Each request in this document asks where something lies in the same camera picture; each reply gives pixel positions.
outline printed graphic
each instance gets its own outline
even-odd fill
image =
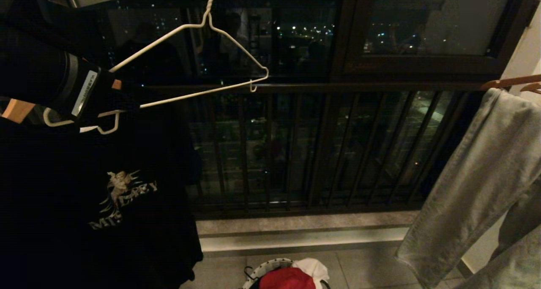
[[[108,197],[100,202],[100,218],[98,221],[91,221],[88,224],[92,229],[103,229],[112,227],[122,222],[120,208],[127,206],[137,197],[157,191],[156,181],[145,183],[140,180],[137,174],[140,170],[132,173],[121,171],[118,173],[108,172],[109,183],[107,184]]]

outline gray sweatpants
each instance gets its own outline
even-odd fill
[[[516,279],[509,273],[520,275],[513,288],[534,287],[541,279],[540,174],[541,107],[490,89],[396,258],[425,288],[436,287],[510,209],[497,257],[461,288],[510,288],[498,284]]]

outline wooden hanger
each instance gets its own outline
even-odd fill
[[[2,114],[3,118],[7,118],[16,123],[22,123],[23,120],[31,112],[35,104],[25,102],[22,100],[11,99],[9,101],[8,107],[5,109],[5,112]]]
[[[483,84],[483,86],[481,86],[481,90],[488,90],[489,88],[509,87],[513,85],[521,85],[521,84],[526,84],[526,83],[533,83],[534,85],[540,85],[539,82],[541,82],[541,75],[494,80],[494,81],[490,81]]]
[[[541,83],[529,83],[525,87],[522,87],[520,91],[531,91],[532,93],[541,94],[539,89],[541,88]]]

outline laundry basket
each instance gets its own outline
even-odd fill
[[[244,268],[244,274],[246,275],[247,278],[246,278],[246,282],[242,286],[242,289],[251,289],[253,284],[255,284],[259,279],[261,279],[265,274],[267,274],[267,272],[274,271],[281,268],[289,268],[292,265],[293,265],[293,260],[290,260],[289,258],[276,258],[273,260],[269,260],[268,262],[264,262],[263,264],[260,264],[255,269],[248,266]],[[323,288],[331,289],[331,287],[326,281],[321,281],[321,285],[323,285]]]

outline red cloth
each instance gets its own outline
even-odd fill
[[[314,280],[299,268],[282,268],[261,278],[259,289],[315,289]]]

